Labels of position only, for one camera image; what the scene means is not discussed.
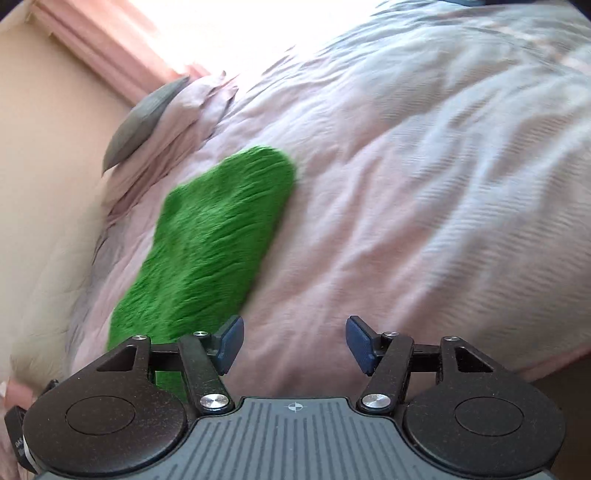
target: pink duvet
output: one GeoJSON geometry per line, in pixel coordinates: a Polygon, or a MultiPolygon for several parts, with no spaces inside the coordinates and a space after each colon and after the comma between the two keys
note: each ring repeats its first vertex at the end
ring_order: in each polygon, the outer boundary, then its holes
{"type": "Polygon", "coordinates": [[[591,90],[553,50],[591,61],[589,38],[559,36],[579,21],[566,4],[417,5],[287,57],[227,110],[221,79],[177,97],[111,178],[111,263],[99,250],[71,372],[104,351],[167,193],[253,145],[298,180],[238,312],[234,395],[357,394],[352,314],[421,343],[459,335],[530,380],[589,350],[591,90]]]}

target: metal screw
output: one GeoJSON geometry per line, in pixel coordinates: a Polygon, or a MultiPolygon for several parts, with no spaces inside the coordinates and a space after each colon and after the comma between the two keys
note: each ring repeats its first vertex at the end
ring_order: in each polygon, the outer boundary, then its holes
{"type": "Polygon", "coordinates": [[[230,399],[221,393],[210,393],[201,397],[199,403],[208,410],[219,410],[230,403],[230,399]]]}
{"type": "Polygon", "coordinates": [[[361,399],[361,403],[367,408],[376,410],[378,408],[386,408],[388,405],[390,405],[391,400],[387,395],[383,395],[381,393],[370,393],[361,399]]]}

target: beige wall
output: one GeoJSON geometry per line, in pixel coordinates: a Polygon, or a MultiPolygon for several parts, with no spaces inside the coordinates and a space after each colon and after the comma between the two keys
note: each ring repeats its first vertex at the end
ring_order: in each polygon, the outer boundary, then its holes
{"type": "Polygon", "coordinates": [[[128,111],[37,27],[0,33],[0,380],[27,296],[128,111]]]}

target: gray pillow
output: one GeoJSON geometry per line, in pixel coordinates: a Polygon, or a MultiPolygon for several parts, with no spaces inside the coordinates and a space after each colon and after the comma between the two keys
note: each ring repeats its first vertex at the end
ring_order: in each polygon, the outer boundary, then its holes
{"type": "Polygon", "coordinates": [[[119,126],[107,147],[103,173],[123,162],[152,134],[166,106],[189,82],[183,77],[163,85],[138,103],[119,126]]]}

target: green fuzzy object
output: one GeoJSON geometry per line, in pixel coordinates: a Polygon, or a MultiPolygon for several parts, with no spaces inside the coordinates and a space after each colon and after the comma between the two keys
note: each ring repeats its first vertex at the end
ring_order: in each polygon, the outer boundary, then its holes
{"type": "MultiPolygon", "coordinates": [[[[166,197],[154,244],[111,318],[109,348],[143,334],[153,343],[215,332],[237,314],[294,183],[282,152],[254,147],[166,197]]],[[[182,396],[178,374],[157,384],[182,396]]]]}

